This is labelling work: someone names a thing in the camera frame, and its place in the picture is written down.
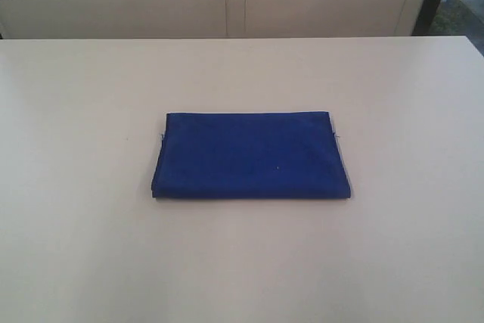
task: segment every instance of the dark floor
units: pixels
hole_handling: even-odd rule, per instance
[[[441,0],[429,36],[466,36],[484,55],[484,23],[465,0]]]

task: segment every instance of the white table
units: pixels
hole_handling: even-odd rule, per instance
[[[150,197],[165,114],[331,112],[348,201]],[[2,322],[484,321],[465,38],[0,41]]]

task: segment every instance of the blue cloth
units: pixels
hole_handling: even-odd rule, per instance
[[[153,197],[349,198],[329,113],[169,113]]]

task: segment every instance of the blue napkin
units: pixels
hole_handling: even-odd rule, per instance
[[[349,198],[329,113],[169,113],[153,197]]]

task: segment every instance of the table surface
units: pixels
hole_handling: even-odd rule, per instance
[[[168,112],[330,111],[347,201],[155,201]],[[5,322],[484,321],[463,37],[0,41]]]

